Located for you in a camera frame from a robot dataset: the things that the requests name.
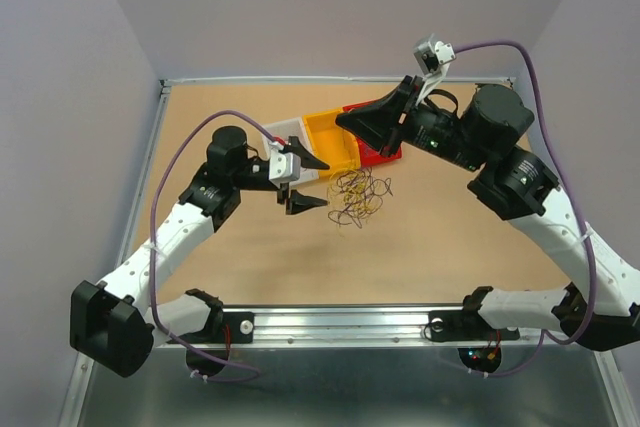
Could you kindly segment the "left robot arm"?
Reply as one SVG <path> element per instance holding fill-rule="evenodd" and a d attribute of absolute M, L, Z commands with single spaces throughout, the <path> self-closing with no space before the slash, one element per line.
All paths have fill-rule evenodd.
<path fill-rule="evenodd" d="M 157 289 L 200 244 L 212 237 L 241 203 L 244 191 L 273 192 L 288 215 L 324 207 L 324 199 L 291 188 L 303 169 L 326 170 L 296 136 L 273 138 L 266 159 L 253 154 L 238 126 L 216 129 L 206 160 L 150 237 L 100 281 L 81 282 L 71 294 L 70 346 L 121 377 L 129 377 L 151 351 L 167 342 L 222 340 L 231 332 L 224 304 L 192 288 L 161 304 Z"/>

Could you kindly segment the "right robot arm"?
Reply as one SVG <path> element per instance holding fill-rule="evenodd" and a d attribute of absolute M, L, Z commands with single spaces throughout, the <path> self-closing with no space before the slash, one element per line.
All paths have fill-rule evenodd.
<path fill-rule="evenodd" d="M 484 340 L 496 330 L 558 332 L 593 351 L 639 339 L 639 273 L 580 220 L 558 177 L 519 146 L 534 115 L 512 89 L 477 87 L 466 107 L 437 104 L 407 77 L 386 96 L 350 108 L 337 125 L 379 155 L 405 144 L 472 174 L 468 188 L 501 220 L 526 235 L 567 276 L 564 288 L 505 291 L 479 287 L 432 330 L 440 342 Z"/>

